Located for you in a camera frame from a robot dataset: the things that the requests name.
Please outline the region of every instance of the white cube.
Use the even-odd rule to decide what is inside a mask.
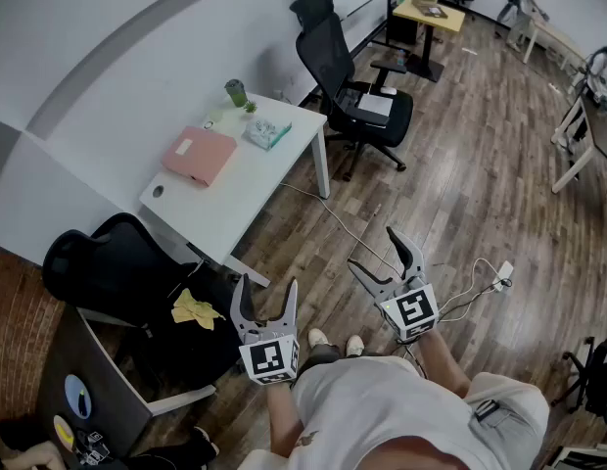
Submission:
[[[416,338],[431,330],[439,318],[432,284],[379,303],[378,307],[402,341]]]
[[[290,381],[297,377],[300,345],[295,336],[258,341],[239,347],[247,374],[259,385]]]

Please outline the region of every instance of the white label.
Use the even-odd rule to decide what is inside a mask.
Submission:
[[[186,153],[186,150],[188,150],[190,148],[190,145],[193,144],[193,140],[192,139],[184,139],[182,141],[182,144],[179,145],[179,148],[175,151],[175,153],[177,155],[184,155]]]

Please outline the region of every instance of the power outlet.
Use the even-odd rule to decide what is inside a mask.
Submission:
[[[494,284],[494,289],[499,293],[503,290],[504,286],[501,282],[497,283],[498,280],[503,280],[504,278],[510,278],[513,270],[512,264],[508,261],[505,261],[499,271],[497,272],[497,276],[493,279],[492,283]]]

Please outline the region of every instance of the white paper on chair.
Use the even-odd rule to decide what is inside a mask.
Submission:
[[[358,103],[358,107],[361,110],[373,112],[374,114],[382,115],[384,117],[389,115],[392,106],[393,99],[373,96],[372,94],[362,94],[360,102]]]

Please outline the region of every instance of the green plant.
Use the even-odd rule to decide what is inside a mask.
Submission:
[[[256,101],[248,101],[247,103],[245,103],[245,106],[243,107],[243,109],[248,113],[248,114],[254,114],[257,110],[257,102]]]

